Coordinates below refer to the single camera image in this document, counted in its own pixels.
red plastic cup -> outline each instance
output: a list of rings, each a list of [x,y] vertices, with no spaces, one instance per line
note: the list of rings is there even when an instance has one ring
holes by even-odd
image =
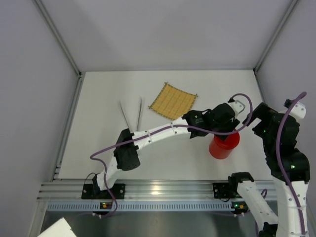
[[[225,159],[239,144],[239,141],[239,133],[229,135],[225,141],[222,141],[219,137],[214,136],[211,144],[209,144],[209,152],[216,159]]]

robotic arm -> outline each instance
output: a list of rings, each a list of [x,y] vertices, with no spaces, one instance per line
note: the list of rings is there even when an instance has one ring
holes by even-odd
[[[285,106],[288,108],[291,104],[292,101],[290,100],[285,102]],[[236,173],[229,177],[229,183],[233,191],[242,196],[251,210],[258,224],[260,237],[301,237],[308,233],[306,192],[310,180],[309,162],[306,156],[295,148],[296,136],[300,126],[298,121],[303,119],[305,114],[305,106],[299,102],[296,103],[286,119],[281,134],[280,157],[291,187],[287,184],[286,178],[278,165],[276,152],[277,132],[284,112],[278,113],[266,104],[261,103],[254,110],[250,121],[251,123],[256,118],[261,120],[252,130],[263,140],[267,165],[271,170],[276,186],[278,217],[258,192],[249,173]]]
[[[139,167],[141,163],[138,157],[150,146],[169,143],[173,139],[191,139],[203,137],[208,134],[190,128],[178,127],[177,125],[191,125],[212,131],[231,132],[240,123],[237,116],[244,108],[245,105],[239,100],[230,100],[228,103],[218,105],[213,110],[191,110],[169,124],[150,130],[133,133],[131,133],[129,129],[123,130],[118,138],[117,144],[128,140],[137,140],[146,135],[148,138],[118,146],[114,150],[114,155],[108,165],[108,169],[103,170],[93,179],[94,190],[102,191],[106,189],[104,182],[105,173],[107,185],[111,188],[123,172]],[[219,137],[222,140],[227,138],[225,135]]]
[[[255,119],[261,120],[252,130],[263,140],[267,165],[271,170],[277,191],[278,217],[258,192],[249,173],[235,173],[229,177],[232,190],[245,200],[256,219],[260,237],[301,237],[308,233],[307,223],[304,220],[306,220],[306,192],[310,180],[309,162],[306,156],[295,148],[300,126],[298,121],[305,117],[306,109],[299,102],[292,104],[293,101],[290,100],[285,102],[286,107],[291,106],[293,109],[281,133],[279,152],[276,149],[277,134],[284,112],[278,113],[261,103],[253,111],[250,123],[247,124],[247,126],[250,125]],[[117,144],[122,144],[114,150],[108,169],[93,178],[95,194],[106,190],[106,184],[108,188],[111,188],[123,172],[140,166],[139,156],[150,146],[163,142],[169,143],[175,138],[191,139],[208,134],[188,128],[188,126],[216,132],[232,132],[240,123],[237,116],[244,108],[245,105],[242,102],[231,99],[213,110],[189,111],[175,121],[154,129],[133,133],[129,129],[123,130],[117,140]],[[222,140],[227,138],[226,135],[218,136]],[[277,154],[280,154],[284,169],[280,168]]]

metal extrusion bar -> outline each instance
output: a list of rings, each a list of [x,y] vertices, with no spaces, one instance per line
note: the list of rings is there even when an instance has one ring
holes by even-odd
[[[258,88],[259,88],[259,93],[260,93],[260,96],[261,96],[261,99],[264,103],[267,103],[267,97],[262,89],[262,86],[261,86],[261,83],[258,79],[258,76],[257,74],[254,72],[254,75],[255,75],[255,78],[256,78],[256,82],[257,82],[257,85],[258,85]]]
[[[124,183],[124,201],[211,201],[217,200],[213,194],[213,181],[158,181],[119,180]],[[268,190],[266,200],[276,200],[277,194],[272,181],[257,181],[260,191]],[[38,201],[81,201],[83,180],[55,180],[43,183]]]
[[[268,44],[266,45],[263,53],[260,56],[260,59],[259,59],[258,63],[256,64],[256,66],[254,68],[255,74],[257,74],[258,71],[260,70],[263,62],[265,61],[266,57],[268,56],[268,54],[269,54],[270,50],[272,49],[274,43],[276,42],[276,40],[279,37],[281,31],[283,30],[284,26],[286,25],[286,23],[290,19],[290,16],[294,12],[295,8],[297,7],[297,5],[298,5],[298,3],[300,1],[301,0],[292,0],[291,3],[289,4],[286,12],[284,13],[282,19],[280,20],[280,22],[279,22],[276,30],[274,31],[272,37],[269,39]]]
[[[44,221],[47,206],[48,206],[48,202],[46,201],[37,203],[37,208],[33,214],[31,226],[27,235],[28,237],[36,237],[40,234],[40,230]]]
[[[57,156],[55,159],[55,163],[50,171],[50,174],[51,174],[50,180],[54,180],[59,174],[61,160],[62,160],[62,157],[64,155],[64,151],[65,151],[68,135],[70,132],[71,124],[73,121],[73,117],[75,115],[76,106],[77,106],[77,102],[79,99],[82,83],[83,83],[83,78],[79,77],[77,84],[76,84],[76,88],[75,88],[73,96],[72,96],[71,104],[70,104],[70,107],[69,107],[69,110],[67,113],[67,119],[66,119],[66,123],[65,123],[65,126],[63,129],[62,138],[61,138],[61,141],[59,143],[59,149],[58,149],[58,153],[57,153]]]
[[[38,11],[41,14],[43,20],[48,25],[50,31],[52,32],[53,36],[57,40],[60,48],[62,49],[62,51],[64,52],[64,54],[65,54],[66,58],[68,59],[69,63],[73,67],[75,73],[77,74],[77,76],[80,76],[81,72],[79,71],[79,68],[77,67],[73,57],[71,56],[66,44],[64,43],[64,41],[63,41],[62,37],[60,36],[56,26],[54,25],[51,17],[49,16],[48,11],[46,10],[43,2],[41,0],[32,0],[32,2],[34,3],[36,8],[38,9]]]

gray wall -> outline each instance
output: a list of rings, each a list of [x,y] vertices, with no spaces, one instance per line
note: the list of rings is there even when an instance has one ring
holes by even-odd
[[[82,71],[253,68],[290,0],[43,0]]]
[[[76,77],[31,0],[0,7],[0,236],[26,236]]]
[[[309,158],[311,182],[308,200],[316,213],[316,1],[303,0],[274,45],[258,78],[271,106],[282,109],[286,98],[306,91],[302,100],[307,106],[301,123],[299,149]]]

purple cable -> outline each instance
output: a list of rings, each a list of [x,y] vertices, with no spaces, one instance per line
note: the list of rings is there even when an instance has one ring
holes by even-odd
[[[301,94],[299,94],[299,96],[295,100],[292,101],[291,106],[287,109],[286,113],[284,114],[284,116],[283,116],[283,118],[281,120],[280,126],[278,127],[277,135],[276,135],[276,158],[277,158],[277,163],[278,163],[278,165],[280,167],[282,175],[284,176],[286,184],[289,186],[289,188],[291,190],[291,193],[292,193],[292,195],[294,197],[294,200],[295,200],[295,203],[297,205],[298,214],[299,214],[300,223],[301,223],[301,232],[302,232],[301,234],[303,236],[306,234],[303,211],[300,209],[301,208],[300,201],[298,200],[296,192],[295,192],[295,190],[294,190],[294,188],[293,188],[293,186],[291,184],[291,181],[290,181],[289,177],[287,176],[286,171],[284,169],[284,166],[283,166],[283,163],[282,163],[282,160],[281,160],[281,154],[280,154],[280,144],[281,144],[282,130],[283,130],[283,127],[284,127],[284,124],[285,124],[285,121],[286,121],[287,117],[289,116],[290,112],[292,111],[294,106],[297,104],[297,102],[300,99],[304,98],[306,96],[306,94],[307,94],[306,92],[302,92]]]
[[[252,117],[253,107],[252,107],[252,102],[251,102],[250,97],[247,96],[246,94],[237,93],[237,94],[233,95],[231,98],[233,99],[235,96],[243,96],[243,97],[245,97],[248,100],[249,107],[250,107],[250,113],[249,113],[248,119],[247,119],[246,123],[242,127],[240,127],[239,129],[237,129],[235,131],[232,131],[232,132],[214,132],[214,131],[209,131],[209,130],[206,130],[206,129],[203,129],[203,128],[194,127],[194,126],[190,126],[190,125],[184,125],[184,124],[177,124],[177,125],[174,125],[174,127],[186,127],[186,128],[191,128],[191,129],[195,129],[195,130],[202,131],[202,132],[212,133],[214,135],[231,135],[231,134],[235,134],[235,133],[240,132],[241,130],[243,130],[249,124],[249,122],[251,120],[251,117]],[[171,128],[171,126],[163,127],[161,129],[158,129],[157,131],[152,132],[151,135],[155,135],[157,133],[160,133],[160,132],[165,131],[165,130],[170,129],[170,128]],[[96,153],[93,153],[90,156],[91,160],[96,160],[96,161],[99,161],[99,162],[101,162],[103,164],[104,169],[105,169],[105,173],[104,173],[104,177],[103,177],[104,184],[105,184],[105,187],[107,188],[108,193],[110,194],[111,198],[113,199],[113,201],[116,204],[115,209],[112,212],[108,213],[105,217],[111,216],[111,215],[113,215],[116,212],[116,210],[118,209],[118,202],[117,202],[116,198],[114,197],[113,193],[111,192],[111,190],[109,189],[107,181],[106,181],[106,173],[107,173],[107,170],[108,170],[107,165],[105,164],[105,162],[103,160],[101,160],[99,158],[96,158],[95,156],[97,156],[97,155],[99,155],[99,154],[101,154],[103,152],[106,152],[108,150],[111,150],[111,149],[113,149],[115,147],[119,147],[119,146],[122,146],[122,145],[125,145],[125,144],[129,144],[129,143],[132,143],[132,142],[137,142],[137,141],[140,141],[140,140],[145,139],[147,137],[149,137],[149,135],[144,135],[144,136],[136,138],[136,139],[132,139],[132,140],[128,140],[128,141],[125,141],[125,142],[117,143],[115,145],[112,145],[110,147],[102,149],[102,150],[100,150],[100,151],[98,151]]]

